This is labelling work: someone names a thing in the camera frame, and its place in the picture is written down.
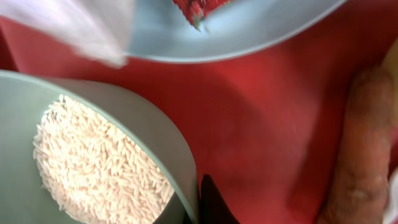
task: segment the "orange carrot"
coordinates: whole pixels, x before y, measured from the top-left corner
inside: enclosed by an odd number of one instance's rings
[[[329,198],[317,224],[382,223],[388,197],[394,87],[378,69],[354,78]]]

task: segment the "red food item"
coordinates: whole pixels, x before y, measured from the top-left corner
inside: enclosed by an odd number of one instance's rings
[[[179,6],[187,21],[195,28],[209,13],[234,0],[173,0]]]

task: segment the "red surface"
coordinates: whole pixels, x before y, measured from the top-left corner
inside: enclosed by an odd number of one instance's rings
[[[396,0],[352,0],[256,54],[201,65],[131,59],[121,70],[1,23],[21,72],[109,82],[157,105],[187,139],[198,176],[213,176],[245,224],[313,221],[338,148],[348,82],[380,61],[398,36],[396,21]]]

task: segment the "bowl of rice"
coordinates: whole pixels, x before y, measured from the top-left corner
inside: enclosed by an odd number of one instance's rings
[[[0,70],[0,109],[2,223],[198,222],[190,148],[139,95]]]

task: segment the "uncooked rice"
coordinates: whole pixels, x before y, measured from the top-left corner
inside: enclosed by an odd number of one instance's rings
[[[70,97],[49,106],[37,132],[33,158],[43,187],[75,220],[153,223],[174,193],[137,144]]]

